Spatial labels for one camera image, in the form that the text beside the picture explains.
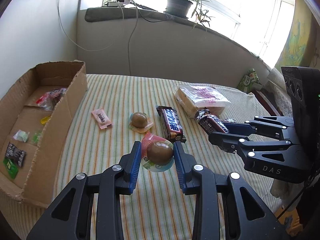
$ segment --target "bed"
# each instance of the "bed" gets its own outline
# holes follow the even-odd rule
[[[131,113],[140,111],[150,115],[155,125],[151,132],[162,136],[162,128],[156,105],[172,106],[177,109],[187,142],[185,151],[196,161],[220,174],[238,172],[258,193],[267,206],[275,212],[281,201],[269,190],[272,179],[244,170],[239,156],[227,154],[211,145],[206,133],[196,122],[186,116],[174,98],[178,84],[174,80],[142,78],[118,75],[88,74],[88,91],[85,94],[69,128],[58,167],[54,196],[79,172],[88,175],[103,172],[119,162],[122,155],[130,152],[134,141],[143,134],[128,129]],[[245,94],[234,88],[215,86],[229,101],[230,108],[221,118],[234,118],[237,122],[253,120],[255,115],[268,116],[253,94]],[[100,130],[91,111],[103,107],[112,120],[111,128]],[[251,135],[250,139],[266,138]],[[192,235],[195,196],[182,194],[175,168],[155,173],[140,168],[137,187],[131,196],[121,196],[121,211],[124,239],[172,239],[189,240]],[[91,239],[95,239],[97,198],[92,213]],[[222,201],[220,209],[220,235],[224,238]],[[44,212],[26,204],[20,204],[0,193],[0,210],[21,239]]]

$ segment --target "plant pot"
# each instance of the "plant pot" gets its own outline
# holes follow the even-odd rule
[[[187,13],[192,5],[188,0],[168,0],[165,12],[174,16],[188,19]]]

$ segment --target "windowsill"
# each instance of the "windowsill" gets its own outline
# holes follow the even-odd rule
[[[165,14],[157,11],[150,11],[150,10],[143,10],[139,9],[140,13],[143,15],[145,18],[151,18],[154,20],[168,20],[168,21],[173,21],[178,24],[183,24],[190,26],[191,28],[194,26],[194,22],[191,22],[187,19],[183,19],[177,16],[173,16],[170,14]],[[123,14],[124,14],[124,19],[135,19],[137,17],[137,12],[135,8],[123,8]],[[95,7],[95,8],[88,8],[85,14],[84,19],[86,22],[93,23],[93,22],[102,22],[102,21],[110,21],[110,20],[122,20],[122,11],[120,8],[117,7]],[[206,31],[207,33],[211,33],[216,36],[220,36],[223,39],[226,39],[233,44],[241,47],[245,51],[249,52],[252,56],[258,58],[259,60],[262,61],[262,59],[255,55],[254,53],[250,52],[247,50],[245,47],[241,46],[237,42],[229,39],[228,37],[222,35],[221,33],[218,33],[212,29],[209,28],[204,28],[201,24],[197,24],[195,26],[197,29],[201,29],[203,31]],[[264,63],[266,68],[270,71],[271,68]]]

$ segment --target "white wall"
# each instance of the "white wall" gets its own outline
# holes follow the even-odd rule
[[[60,0],[63,26],[76,39],[79,0]],[[38,63],[76,59],[76,46],[62,32],[57,0],[12,0],[0,18],[0,98]]]
[[[95,50],[115,42],[98,52],[78,48],[78,59],[86,62],[87,73],[130,75],[127,45],[136,19],[88,23],[85,12],[78,12],[79,45]],[[139,19],[130,42],[130,58],[132,76],[236,87],[249,68],[256,69],[262,83],[269,74],[262,60],[230,40],[172,21]]]

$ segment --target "window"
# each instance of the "window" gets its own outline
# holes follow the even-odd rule
[[[92,7],[93,0],[81,0]],[[134,0],[136,3],[163,12],[167,0]],[[260,56],[270,67],[274,67],[290,31],[294,0],[207,0],[204,9],[212,16],[210,26],[226,37],[233,39],[257,56]],[[187,15],[190,21],[195,5]]]

